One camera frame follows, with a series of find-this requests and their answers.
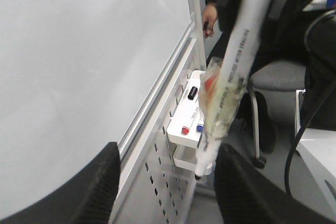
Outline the person's hand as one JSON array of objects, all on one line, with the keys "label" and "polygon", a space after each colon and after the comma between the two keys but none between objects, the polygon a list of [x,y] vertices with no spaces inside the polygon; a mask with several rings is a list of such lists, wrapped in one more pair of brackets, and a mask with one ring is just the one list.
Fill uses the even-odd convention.
[{"label": "person's hand", "polygon": [[203,36],[205,38],[214,35],[213,27],[217,20],[216,4],[209,2],[202,13]]}]

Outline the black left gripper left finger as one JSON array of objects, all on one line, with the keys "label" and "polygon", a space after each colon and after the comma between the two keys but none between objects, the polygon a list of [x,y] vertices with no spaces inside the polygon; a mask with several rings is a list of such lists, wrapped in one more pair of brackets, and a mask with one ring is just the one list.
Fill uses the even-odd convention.
[{"label": "black left gripper left finger", "polygon": [[117,143],[109,142],[68,182],[1,223],[108,223],[120,174]]}]

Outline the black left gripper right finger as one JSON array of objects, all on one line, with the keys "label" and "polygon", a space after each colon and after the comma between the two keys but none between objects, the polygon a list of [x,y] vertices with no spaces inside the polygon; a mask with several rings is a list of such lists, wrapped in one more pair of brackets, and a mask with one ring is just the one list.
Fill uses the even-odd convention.
[{"label": "black left gripper right finger", "polygon": [[256,171],[231,145],[219,148],[214,189],[224,223],[332,223]]}]

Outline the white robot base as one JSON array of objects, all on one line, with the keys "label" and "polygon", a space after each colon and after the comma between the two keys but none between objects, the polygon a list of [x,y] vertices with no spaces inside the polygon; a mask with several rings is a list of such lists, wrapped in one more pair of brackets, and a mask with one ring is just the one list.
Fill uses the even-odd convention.
[{"label": "white robot base", "polygon": [[305,130],[297,151],[335,211],[335,131]]}]

